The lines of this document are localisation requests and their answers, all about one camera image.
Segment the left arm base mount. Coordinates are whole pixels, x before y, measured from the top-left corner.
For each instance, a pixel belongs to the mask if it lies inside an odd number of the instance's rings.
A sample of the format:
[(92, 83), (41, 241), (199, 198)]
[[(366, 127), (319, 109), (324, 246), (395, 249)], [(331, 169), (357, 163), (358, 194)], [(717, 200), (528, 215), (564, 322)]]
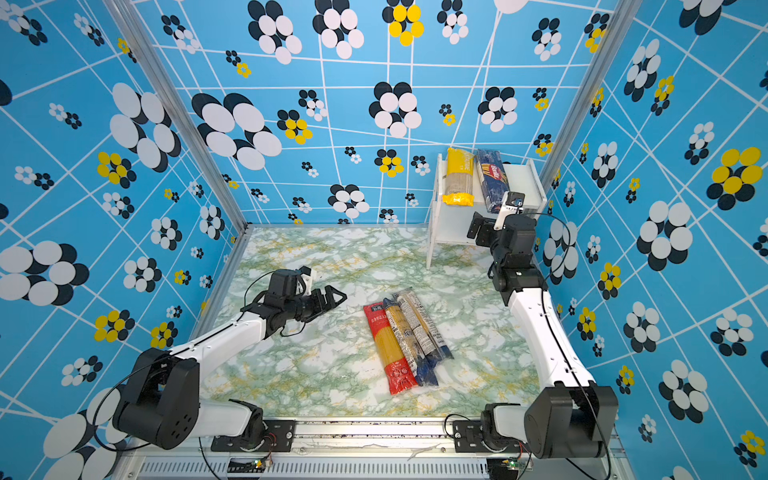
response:
[(213, 452), (227, 453), (287, 453), (295, 438), (295, 420), (267, 419), (255, 440), (246, 437), (216, 436), (211, 443)]

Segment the red spaghetti bag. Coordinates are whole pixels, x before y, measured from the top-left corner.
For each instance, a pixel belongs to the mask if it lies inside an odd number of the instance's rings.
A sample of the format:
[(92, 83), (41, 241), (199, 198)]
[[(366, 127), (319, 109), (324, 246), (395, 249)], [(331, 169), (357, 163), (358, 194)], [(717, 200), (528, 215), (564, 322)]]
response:
[(363, 307), (379, 358), (388, 380), (391, 395), (397, 395), (417, 385), (410, 366), (390, 325), (382, 302)]

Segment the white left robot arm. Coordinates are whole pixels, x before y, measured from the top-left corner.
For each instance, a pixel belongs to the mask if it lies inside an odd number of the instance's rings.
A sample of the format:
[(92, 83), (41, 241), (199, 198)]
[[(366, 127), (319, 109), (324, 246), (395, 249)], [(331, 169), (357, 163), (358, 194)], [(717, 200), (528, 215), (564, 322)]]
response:
[(266, 437), (263, 409), (242, 400), (205, 400), (201, 381), (239, 352), (281, 332), (287, 321), (309, 323), (346, 300), (330, 285), (307, 295), (264, 291), (238, 317), (211, 332), (169, 351), (146, 350), (122, 388), (114, 428), (165, 450), (192, 437), (261, 446)]

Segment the yellow spaghetti bag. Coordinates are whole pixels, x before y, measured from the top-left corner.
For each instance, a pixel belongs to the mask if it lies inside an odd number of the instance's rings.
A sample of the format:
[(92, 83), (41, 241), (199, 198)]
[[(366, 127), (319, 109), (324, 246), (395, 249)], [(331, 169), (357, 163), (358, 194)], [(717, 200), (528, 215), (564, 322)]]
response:
[(469, 151), (449, 148), (445, 162), (443, 203), (451, 206), (473, 206), (473, 154)]

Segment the blue Barilla spaghetti bag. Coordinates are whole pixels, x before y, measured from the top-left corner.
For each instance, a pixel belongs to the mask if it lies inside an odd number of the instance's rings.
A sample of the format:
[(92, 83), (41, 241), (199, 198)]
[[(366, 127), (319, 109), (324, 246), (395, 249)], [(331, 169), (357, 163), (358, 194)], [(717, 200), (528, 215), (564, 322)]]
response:
[(501, 154), (495, 150), (478, 149), (474, 153), (474, 163), (485, 207), (489, 213), (497, 214), (504, 194), (509, 191)]

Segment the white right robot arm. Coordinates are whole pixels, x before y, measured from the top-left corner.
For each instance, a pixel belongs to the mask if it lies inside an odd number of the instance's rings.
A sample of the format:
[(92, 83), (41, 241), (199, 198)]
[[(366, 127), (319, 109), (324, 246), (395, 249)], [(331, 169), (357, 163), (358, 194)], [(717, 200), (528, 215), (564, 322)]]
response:
[(598, 385), (557, 318), (548, 285), (533, 261), (536, 221), (523, 214), (497, 219), (474, 214), (467, 237), (489, 249), (488, 277), (521, 327), (540, 392), (526, 408), (489, 404), (482, 414), (493, 450), (523, 441), (539, 459), (600, 458), (607, 454), (618, 413), (614, 391)]

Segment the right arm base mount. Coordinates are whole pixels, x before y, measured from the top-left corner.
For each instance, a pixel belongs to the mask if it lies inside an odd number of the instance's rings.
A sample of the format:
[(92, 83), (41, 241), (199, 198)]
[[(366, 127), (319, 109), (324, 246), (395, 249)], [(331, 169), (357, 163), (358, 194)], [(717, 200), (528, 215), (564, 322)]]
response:
[(480, 420), (470, 420), (462, 416), (456, 418), (446, 417), (443, 430), (445, 435), (453, 441), (456, 453), (510, 454), (512, 456), (519, 456), (529, 452), (528, 445), (518, 439), (492, 441), (486, 438)]

